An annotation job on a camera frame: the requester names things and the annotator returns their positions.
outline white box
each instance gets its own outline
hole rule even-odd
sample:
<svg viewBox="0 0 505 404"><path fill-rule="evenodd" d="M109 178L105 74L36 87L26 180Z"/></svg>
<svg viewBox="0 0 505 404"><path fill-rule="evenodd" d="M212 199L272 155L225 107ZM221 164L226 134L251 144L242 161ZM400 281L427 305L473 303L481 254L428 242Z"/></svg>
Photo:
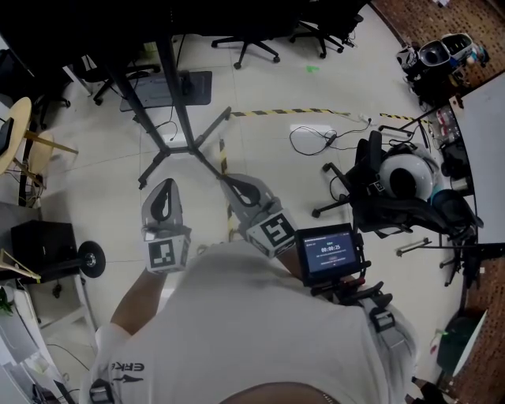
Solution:
<svg viewBox="0 0 505 404"><path fill-rule="evenodd" d="M189 243L190 240L185 235L146 241L144 256L148 271L163 273L184 270Z"/></svg>
<svg viewBox="0 0 505 404"><path fill-rule="evenodd" d="M268 258L274 258L294 245L297 227L287 209L269 216L246 232L247 241Z"/></svg>

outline black mat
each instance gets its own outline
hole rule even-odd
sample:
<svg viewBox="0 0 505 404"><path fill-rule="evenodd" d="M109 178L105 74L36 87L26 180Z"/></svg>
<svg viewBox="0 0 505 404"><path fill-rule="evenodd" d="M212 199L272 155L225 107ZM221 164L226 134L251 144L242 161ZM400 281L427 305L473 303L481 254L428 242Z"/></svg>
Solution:
<svg viewBox="0 0 505 404"><path fill-rule="evenodd" d="M132 86L135 86L137 79L132 79ZM185 104L188 105L208 105L212 96L212 72L189 72L189 81L192 86L187 95L184 96ZM138 79L135 92L144 108L171 107L172 96L166 85L163 73L153 74L149 77ZM132 110L128 101L123 99L119 107L121 112Z"/></svg>

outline chair caster wheel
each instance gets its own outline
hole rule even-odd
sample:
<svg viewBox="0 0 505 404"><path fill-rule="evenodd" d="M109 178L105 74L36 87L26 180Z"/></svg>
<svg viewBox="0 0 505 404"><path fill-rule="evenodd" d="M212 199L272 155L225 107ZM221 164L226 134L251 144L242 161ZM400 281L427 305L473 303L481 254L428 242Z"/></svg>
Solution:
<svg viewBox="0 0 505 404"><path fill-rule="evenodd" d="M106 259L102 248L94 241L85 241L79 247L79 268L89 278L98 278L105 270Z"/></svg>

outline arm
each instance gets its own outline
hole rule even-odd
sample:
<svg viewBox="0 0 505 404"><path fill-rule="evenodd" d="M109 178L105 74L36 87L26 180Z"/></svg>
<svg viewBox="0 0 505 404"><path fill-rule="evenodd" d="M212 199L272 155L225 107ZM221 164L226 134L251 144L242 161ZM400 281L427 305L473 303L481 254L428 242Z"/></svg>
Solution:
<svg viewBox="0 0 505 404"><path fill-rule="evenodd" d="M155 275L144 269L122 298L110 322L131 335L137 333L155 316L165 280L166 274Z"/></svg>
<svg viewBox="0 0 505 404"><path fill-rule="evenodd" d="M296 246L287 249L281 255L277 256L281 264L294 276L301 280L300 260L298 259L298 251Z"/></svg>

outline brown carpet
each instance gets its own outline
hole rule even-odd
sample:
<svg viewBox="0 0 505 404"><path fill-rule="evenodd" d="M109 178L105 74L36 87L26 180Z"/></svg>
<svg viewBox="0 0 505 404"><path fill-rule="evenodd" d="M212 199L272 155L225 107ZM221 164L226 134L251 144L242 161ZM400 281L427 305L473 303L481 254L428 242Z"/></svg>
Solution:
<svg viewBox="0 0 505 404"><path fill-rule="evenodd" d="M443 8L433 0L373 0L372 4L407 43L423 45L445 34L468 33L491 58L485 68L479 64L464 68L473 86L505 70L505 20L486 0L451 0Z"/></svg>
<svg viewBox="0 0 505 404"><path fill-rule="evenodd" d="M468 309L488 310L484 326L463 370L448 387L453 397L468 404L497 404L505 396L505 258L485 261L481 288L472 286Z"/></svg>

